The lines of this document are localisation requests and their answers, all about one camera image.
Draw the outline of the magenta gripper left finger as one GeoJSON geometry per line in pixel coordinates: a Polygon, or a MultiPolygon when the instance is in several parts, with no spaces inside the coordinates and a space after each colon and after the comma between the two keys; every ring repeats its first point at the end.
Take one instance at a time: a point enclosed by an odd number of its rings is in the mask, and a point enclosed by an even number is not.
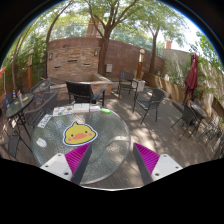
{"type": "Polygon", "coordinates": [[[79,185],[91,153],[92,144],[87,143],[69,153],[56,154],[42,165],[41,169],[79,185]]]}

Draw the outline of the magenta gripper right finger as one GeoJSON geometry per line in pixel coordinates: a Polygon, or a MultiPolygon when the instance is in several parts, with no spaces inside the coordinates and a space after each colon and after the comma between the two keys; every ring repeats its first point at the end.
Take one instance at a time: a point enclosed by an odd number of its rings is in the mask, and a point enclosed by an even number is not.
{"type": "Polygon", "coordinates": [[[182,169],[168,154],[157,154],[138,143],[133,144],[133,154],[145,185],[182,169]]]}

